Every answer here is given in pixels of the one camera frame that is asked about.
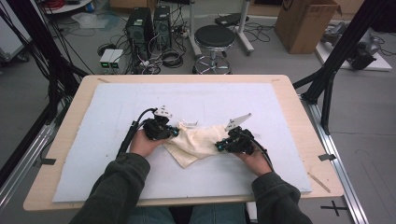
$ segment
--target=jeans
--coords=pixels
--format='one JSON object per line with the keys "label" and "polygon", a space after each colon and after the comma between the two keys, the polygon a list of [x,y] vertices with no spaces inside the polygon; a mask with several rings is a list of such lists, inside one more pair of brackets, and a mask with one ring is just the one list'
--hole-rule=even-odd
{"label": "jeans", "polygon": [[[128,224],[175,224],[167,207],[136,207]],[[244,203],[216,203],[195,205],[190,224],[246,224]]]}

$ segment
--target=stool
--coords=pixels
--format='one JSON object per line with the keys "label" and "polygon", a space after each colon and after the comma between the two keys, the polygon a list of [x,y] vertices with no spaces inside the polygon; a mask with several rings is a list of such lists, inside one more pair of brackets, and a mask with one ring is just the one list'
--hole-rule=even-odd
{"label": "stool", "polygon": [[195,32],[195,43],[201,48],[209,49],[210,56],[203,56],[195,62],[192,68],[194,74],[231,74],[230,64],[223,57],[217,56],[217,51],[229,49],[235,41],[235,35],[230,29],[220,25],[207,25]]}

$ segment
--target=white cloth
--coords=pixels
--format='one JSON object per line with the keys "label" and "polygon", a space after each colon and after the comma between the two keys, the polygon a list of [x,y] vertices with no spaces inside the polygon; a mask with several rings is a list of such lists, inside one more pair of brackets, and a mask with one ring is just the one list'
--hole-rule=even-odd
{"label": "white cloth", "polygon": [[178,126],[178,136],[163,145],[183,168],[197,160],[219,154],[216,142],[229,137],[222,125],[205,129],[188,129],[180,124]]}

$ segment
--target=cardboard box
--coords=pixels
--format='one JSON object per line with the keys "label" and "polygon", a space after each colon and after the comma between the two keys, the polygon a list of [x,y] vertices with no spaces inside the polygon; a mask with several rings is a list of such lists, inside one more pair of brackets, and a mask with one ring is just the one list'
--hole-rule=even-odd
{"label": "cardboard box", "polygon": [[153,12],[156,5],[156,0],[110,0],[110,7],[113,8],[149,7]]}
{"label": "cardboard box", "polygon": [[283,0],[276,34],[289,53],[312,53],[338,8],[333,0]]}

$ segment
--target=wooden table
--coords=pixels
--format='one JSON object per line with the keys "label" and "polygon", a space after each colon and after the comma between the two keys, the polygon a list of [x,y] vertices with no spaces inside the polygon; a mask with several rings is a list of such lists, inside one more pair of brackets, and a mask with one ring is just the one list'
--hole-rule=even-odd
{"label": "wooden table", "polygon": [[[271,83],[284,118],[290,128],[291,136],[300,153],[304,168],[313,191],[303,198],[339,197],[343,187],[329,161],[321,161],[318,156],[325,153],[320,140],[305,113],[288,77],[282,75],[232,75],[232,76],[88,76],[85,77],[70,105],[47,158],[56,159],[54,165],[43,165],[23,204],[27,211],[80,208],[83,203],[53,203],[58,182],[61,178],[64,161],[68,150],[76,138],[78,127],[87,111],[95,88],[99,83]],[[236,198],[196,198],[172,199],[139,202],[138,205],[186,204],[186,203],[220,203],[248,202],[251,196]]]}

